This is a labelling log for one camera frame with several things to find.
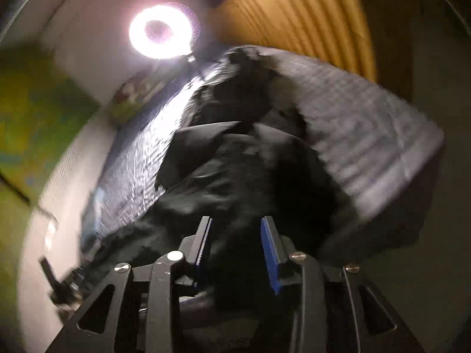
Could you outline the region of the green yellow wall map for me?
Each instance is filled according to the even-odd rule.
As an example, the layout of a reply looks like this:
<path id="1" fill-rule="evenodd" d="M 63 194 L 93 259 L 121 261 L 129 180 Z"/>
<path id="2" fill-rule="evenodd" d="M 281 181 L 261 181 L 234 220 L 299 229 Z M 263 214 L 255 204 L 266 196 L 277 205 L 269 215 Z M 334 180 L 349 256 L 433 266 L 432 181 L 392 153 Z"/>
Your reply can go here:
<path id="1" fill-rule="evenodd" d="M 98 104 L 35 44 L 1 49 L 1 300 L 13 303 L 26 226 L 62 154 Z"/>

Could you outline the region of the folded light blue towel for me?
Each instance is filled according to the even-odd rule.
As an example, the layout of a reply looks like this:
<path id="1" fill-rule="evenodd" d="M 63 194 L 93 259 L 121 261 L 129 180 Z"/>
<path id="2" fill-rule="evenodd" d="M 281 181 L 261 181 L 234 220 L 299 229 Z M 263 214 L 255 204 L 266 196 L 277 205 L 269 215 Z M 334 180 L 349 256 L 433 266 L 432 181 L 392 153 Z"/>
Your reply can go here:
<path id="1" fill-rule="evenodd" d="M 82 211 L 80 234 L 82 254 L 89 253 L 99 238 L 104 200 L 105 192 L 101 187 L 98 187 L 90 193 L 89 201 Z"/>

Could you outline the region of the black and white hanging strip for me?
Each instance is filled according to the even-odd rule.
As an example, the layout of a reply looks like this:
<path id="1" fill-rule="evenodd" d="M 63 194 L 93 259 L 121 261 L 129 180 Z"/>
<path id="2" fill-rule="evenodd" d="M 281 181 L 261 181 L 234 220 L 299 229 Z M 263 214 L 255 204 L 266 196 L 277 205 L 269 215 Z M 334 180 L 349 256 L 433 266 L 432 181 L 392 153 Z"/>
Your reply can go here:
<path id="1" fill-rule="evenodd" d="M 7 186 L 11 192 L 13 192 L 23 203 L 25 203 L 28 207 L 31 205 L 30 199 L 19 190 L 16 185 L 13 185 L 12 182 L 10 182 L 4 174 L 0 173 L 0 180 L 1 182 Z"/>

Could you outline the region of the black trousers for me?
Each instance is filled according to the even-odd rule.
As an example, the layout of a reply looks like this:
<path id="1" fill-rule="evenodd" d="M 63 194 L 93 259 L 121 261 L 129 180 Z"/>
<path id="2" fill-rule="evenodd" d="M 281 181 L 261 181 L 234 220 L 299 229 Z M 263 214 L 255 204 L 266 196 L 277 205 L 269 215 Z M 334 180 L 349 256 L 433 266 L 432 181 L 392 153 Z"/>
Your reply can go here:
<path id="1" fill-rule="evenodd" d="M 89 295 L 118 262 L 154 262 L 212 219 L 205 293 L 183 309 L 180 352 L 285 352 L 293 313 L 268 287 L 261 221 L 313 257 L 359 223 L 351 199 L 306 141 L 277 128 L 219 122 L 175 133 L 157 174 L 164 193 L 108 235 L 84 272 Z"/>

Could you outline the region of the folded green floral blanket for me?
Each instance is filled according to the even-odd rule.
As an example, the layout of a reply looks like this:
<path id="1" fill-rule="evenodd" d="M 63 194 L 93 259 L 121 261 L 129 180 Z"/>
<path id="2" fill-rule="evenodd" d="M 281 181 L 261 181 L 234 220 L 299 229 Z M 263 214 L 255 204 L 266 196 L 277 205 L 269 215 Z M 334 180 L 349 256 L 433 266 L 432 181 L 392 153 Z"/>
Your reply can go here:
<path id="1" fill-rule="evenodd" d="M 152 66 L 131 76 L 114 93 L 107 107 L 112 123 L 118 127 L 126 124 L 168 84 L 169 79 L 168 72 Z"/>

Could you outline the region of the wooden slatted bed rail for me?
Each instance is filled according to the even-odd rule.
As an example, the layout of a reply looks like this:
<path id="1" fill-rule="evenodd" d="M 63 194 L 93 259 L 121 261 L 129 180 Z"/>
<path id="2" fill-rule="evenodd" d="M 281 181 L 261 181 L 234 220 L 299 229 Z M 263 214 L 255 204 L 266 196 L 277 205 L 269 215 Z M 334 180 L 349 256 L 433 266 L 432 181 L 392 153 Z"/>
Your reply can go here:
<path id="1" fill-rule="evenodd" d="M 287 50 L 378 79 L 361 0 L 223 0 L 208 21 L 222 41 Z"/>

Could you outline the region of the dark grey button shirt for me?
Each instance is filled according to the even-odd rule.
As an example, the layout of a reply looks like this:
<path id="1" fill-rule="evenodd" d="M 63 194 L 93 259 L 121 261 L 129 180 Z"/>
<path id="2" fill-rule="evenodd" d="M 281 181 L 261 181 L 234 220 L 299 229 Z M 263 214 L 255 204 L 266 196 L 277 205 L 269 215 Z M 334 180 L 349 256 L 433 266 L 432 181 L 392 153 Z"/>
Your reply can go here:
<path id="1" fill-rule="evenodd" d="M 186 126 L 240 122 L 265 124 L 306 138 L 295 83 L 278 72 L 272 56 L 237 47 L 223 55 L 215 76 L 193 93 L 184 114 Z"/>

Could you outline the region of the striped blue grey bedspread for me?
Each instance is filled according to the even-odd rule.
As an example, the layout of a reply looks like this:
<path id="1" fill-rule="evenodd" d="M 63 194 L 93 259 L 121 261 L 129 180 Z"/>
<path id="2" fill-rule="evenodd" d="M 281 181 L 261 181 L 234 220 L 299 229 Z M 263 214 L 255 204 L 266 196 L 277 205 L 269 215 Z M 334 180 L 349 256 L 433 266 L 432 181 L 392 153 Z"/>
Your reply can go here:
<path id="1" fill-rule="evenodd" d="M 414 244 L 431 204 L 444 134 L 431 119 L 392 92 L 334 66 L 287 51 L 272 56 L 296 87 L 306 141 L 340 189 L 337 230 L 328 255 L 362 260 Z M 193 93 L 215 76 L 173 81 L 123 124 L 98 187 L 105 192 L 98 244 L 143 215 L 163 194 L 157 185 L 175 132 Z"/>

